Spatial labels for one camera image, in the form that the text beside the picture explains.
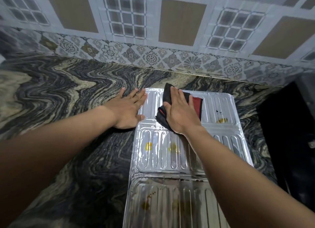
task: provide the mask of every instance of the cleaning cloth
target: cleaning cloth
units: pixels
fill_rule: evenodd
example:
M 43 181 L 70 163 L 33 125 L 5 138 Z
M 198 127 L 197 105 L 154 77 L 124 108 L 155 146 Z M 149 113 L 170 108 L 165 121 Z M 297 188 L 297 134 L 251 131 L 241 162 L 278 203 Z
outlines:
M 171 86 L 173 86 L 173 85 L 166 83 L 166 85 L 164 87 L 164 92 L 163 92 L 163 102 L 168 102 L 170 105 L 172 105 Z M 184 92 L 184 96 L 185 96 L 185 99 L 186 99 L 188 104 L 189 104 L 189 95 L 190 95 L 190 93 Z M 201 110 L 202 110 L 203 99 L 193 97 L 193 102 L 194 102 L 194 108 L 195 108 L 195 111 L 197 113 L 197 116 L 201 120 Z M 155 118 L 163 127 L 167 128 L 170 131 L 173 131 L 166 121 L 166 110 L 165 110 L 165 107 L 163 105 L 158 108 L 157 115 Z

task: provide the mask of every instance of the black granite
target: black granite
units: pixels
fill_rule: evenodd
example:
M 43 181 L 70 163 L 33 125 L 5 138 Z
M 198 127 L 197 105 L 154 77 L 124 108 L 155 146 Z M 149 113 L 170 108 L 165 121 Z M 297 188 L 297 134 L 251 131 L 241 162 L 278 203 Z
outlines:
M 0 67 L 0 138 L 79 114 L 122 86 L 232 94 L 255 168 L 276 183 L 256 107 L 279 88 L 46 55 L 15 55 Z M 60 171 L 12 227 L 121 227 L 134 129 L 110 129 Z

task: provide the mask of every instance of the forearm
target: forearm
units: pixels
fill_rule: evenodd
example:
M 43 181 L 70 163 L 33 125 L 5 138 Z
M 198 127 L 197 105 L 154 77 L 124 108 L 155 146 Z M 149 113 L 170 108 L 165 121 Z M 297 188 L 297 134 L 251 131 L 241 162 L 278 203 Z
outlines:
M 231 227 L 313 226 L 312 211 L 237 157 L 203 127 L 190 127 L 185 136 L 201 159 Z
M 110 111 L 100 106 L 2 141 L 2 217 L 16 217 L 73 156 L 114 123 Z

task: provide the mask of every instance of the hand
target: hand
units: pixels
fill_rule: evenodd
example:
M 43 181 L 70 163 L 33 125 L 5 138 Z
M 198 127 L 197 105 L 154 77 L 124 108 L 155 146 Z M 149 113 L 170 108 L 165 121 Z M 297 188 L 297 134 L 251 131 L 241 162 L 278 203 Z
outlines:
M 136 127 L 138 122 L 145 119 L 144 115 L 137 115 L 137 112 L 147 98 L 146 90 L 142 89 L 136 95 L 138 89 L 134 89 L 127 97 L 123 98 L 125 90 L 122 87 L 115 98 L 103 104 L 113 113 L 114 127 L 119 129 Z
M 189 96 L 189 105 L 186 102 L 183 91 L 171 87 L 172 105 L 164 102 L 166 120 L 172 130 L 185 135 L 187 128 L 194 125 L 201 126 L 201 122 L 195 112 L 192 95 Z

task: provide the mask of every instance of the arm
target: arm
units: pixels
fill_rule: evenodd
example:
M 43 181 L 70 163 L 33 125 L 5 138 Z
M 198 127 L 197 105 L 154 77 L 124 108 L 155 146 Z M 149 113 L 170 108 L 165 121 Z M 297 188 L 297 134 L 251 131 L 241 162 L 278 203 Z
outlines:
M 146 99 L 143 89 L 0 143 L 0 227 L 10 224 L 61 168 L 108 128 L 132 128 Z
M 315 227 L 315 214 L 213 138 L 197 117 L 192 96 L 171 88 L 167 122 L 183 134 L 203 163 L 231 227 Z

